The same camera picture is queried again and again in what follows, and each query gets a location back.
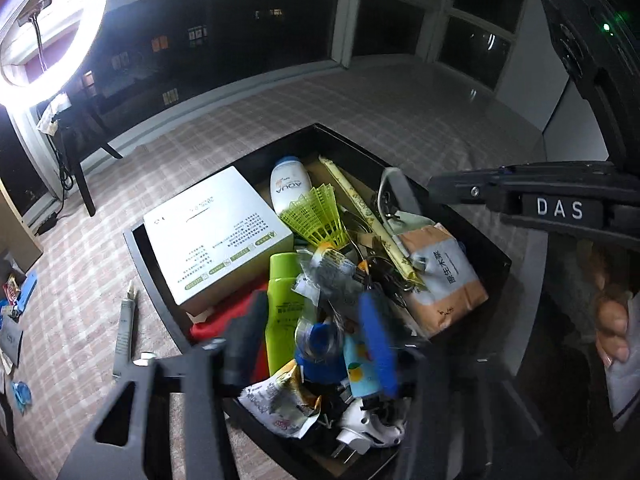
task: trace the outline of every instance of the human hand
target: human hand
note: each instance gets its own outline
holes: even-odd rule
[[[606,368],[614,360],[624,363],[629,359],[625,335],[629,321],[626,304],[631,294],[627,286],[628,274],[621,270],[623,258],[585,240],[578,243],[577,256],[585,277],[598,289],[595,301],[598,354]]]
[[[609,368],[613,359],[626,362],[629,346],[625,340],[628,326],[626,308],[618,301],[602,296],[596,306],[596,348],[605,365]]]

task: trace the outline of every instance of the orange packaging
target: orange packaging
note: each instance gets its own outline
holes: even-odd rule
[[[405,297],[409,312],[429,336],[446,329],[489,297],[458,241],[441,225],[400,235],[411,253],[423,257],[419,272],[427,290]]]

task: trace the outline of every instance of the finger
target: finger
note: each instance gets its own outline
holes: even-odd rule
[[[598,304],[596,313],[598,328],[624,337],[628,326],[626,308],[613,300],[603,300]]]
[[[607,335],[600,330],[596,332],[596,338],[609,357],[616,358],[623,363],[629,359],[629,346],[624,338],[617,335]]]
[[[609,272],[607,259],[602,248],[590,240],[580,240],[576,247],[576,256],[585,277],[598,290],[603,290],[609,283]]]
[[[613,359],[609,357],[609,355],[607,355],[607,353],[604,351],[604,348],[602,348],[602,345],[600,344],[600,339],[597,337],[596,337],[596,350],[598,351],[598,355],[602,359],[602,363],[604,364],[604,367],[609,368],[613,363]]]

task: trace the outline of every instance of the cables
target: cables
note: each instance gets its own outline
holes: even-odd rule
[[[42,35],[40,33],[40,25],[38,24],[38,13],[34,12],[29,17],[29,22],[33,25],[34,30],[36,31],[36,42],[38,43],[38,58],[40,59],[40,68],[42,69],[42,73],[45,73],[47,70],[47,62],[44,59],[44,49],[42,47]],[[60,205],[60,209],[56,212],[52,213],[38,228],[36,231],[37,235],[44,234],[45,232],[52,229],[56,223],[58,222],[58,215],[62,213],[62,210],[65,208],[65,198],[66,194],[71,191],[74,186],[74,178],[71,175],[69,169],[65,166],[62,161],[62,155],[56,148],[55,144],[51,140],[51,137],[45,134],[47,141],[49,141],[49,146],[51,147],[54,156],[56,157],[56,162],[58,164],[58,177],[60,179],[60,186],[62,186],[62,204]]]
[[[44,60],[44,50],[42,47],[42,35],[40,33],[40,25],[38,24],[38,13],[34,12],[30,17],[29,21],[33,28],[36,31],[36,41],[38,42],[38,58],[40,59],[40,68],[42,69],[42,73],[45,73],[47,70],[47,63]]]
[[[406,247],[400,240],[400,237],[394,233],[394,230],[391,228],[391,225],[389,225],[389,220],[387,219],[386,213],[382,207],[382,194],[383,194],[383,189],[385,187],[386,181],[388,180],[389,175],[396,171],[401,172],[401,170],[398,168],[385,168],[385,170],[382,172],[382,178],[380,179],[380,187],[378,188],[378,197],[377,197],[376,205],[378,206],[378,214],[380,215],[380,219],[382,220],[382,225],[385,227],[386,232],[389,234],[389,236],[391,236],[393,241],[396,243],[396,245],[398,246],[398,249],[400,249],[402,253],[402,256],[404,256],[405,258],[409,258],[410,257],[409,251],[407,251]]]

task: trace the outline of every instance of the green bottle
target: green bottle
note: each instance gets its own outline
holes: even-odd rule
[[[296,253],[273,254],[269,260],[269,320],[264,339],[270,375],[291,361],[296,350],[294,334],[305,298],[293,292],[291,287],[300,272]]]

